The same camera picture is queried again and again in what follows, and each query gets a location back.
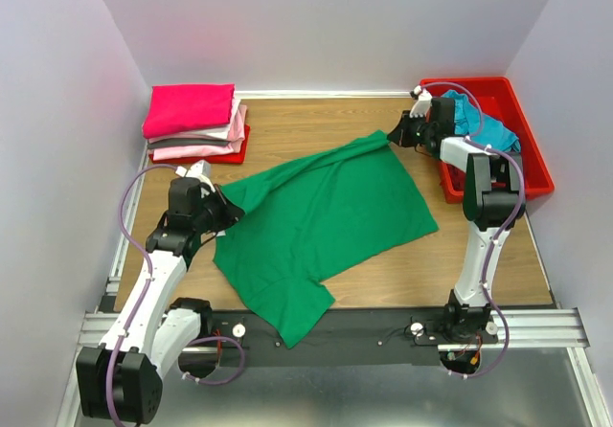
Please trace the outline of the green t-shirt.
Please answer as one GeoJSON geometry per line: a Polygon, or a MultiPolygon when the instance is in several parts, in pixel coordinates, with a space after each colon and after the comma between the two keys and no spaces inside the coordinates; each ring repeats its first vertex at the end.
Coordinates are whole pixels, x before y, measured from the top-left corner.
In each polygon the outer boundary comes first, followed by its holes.
{"type": "Polygon", "coordinates": [[[222,191],[245,215],[217,239],[214,263],[288,348],[333,305],[326,280],[439,229],[380,130],[222,191]]]}

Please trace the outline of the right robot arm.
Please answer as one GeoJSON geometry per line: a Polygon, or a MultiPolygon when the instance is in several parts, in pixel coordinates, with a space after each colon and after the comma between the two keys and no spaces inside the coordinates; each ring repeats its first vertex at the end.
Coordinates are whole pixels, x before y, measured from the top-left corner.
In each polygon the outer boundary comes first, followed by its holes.
{"type": "Polygon", "coordinates": [[[441,316],[425,328],[447,342],[464,343],[487,329],[498,259],[515,221],[525,211],[521,157],[456,134],[454,100],[425,90],[415,90],[412,99],[413,106],[402,112],[388,140],[401,147],[422,146],[465,174],[464,266],[441,316]]]}

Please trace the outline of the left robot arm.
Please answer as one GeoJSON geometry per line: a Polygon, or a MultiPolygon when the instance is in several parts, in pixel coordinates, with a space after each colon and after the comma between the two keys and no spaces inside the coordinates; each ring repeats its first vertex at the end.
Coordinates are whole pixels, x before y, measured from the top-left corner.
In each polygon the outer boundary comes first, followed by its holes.
{"type": "Polygon", "coordinates": [[[85,416],[117,426],[150,423],[182,350],[221,339],[212,333],[208,302],[170,297],[200,248],[243,215],[203,171],[181,170],[170,182],[168,208],[138,248],[143,265],[124,308],[100,342],[77,357],[85,416]]]}

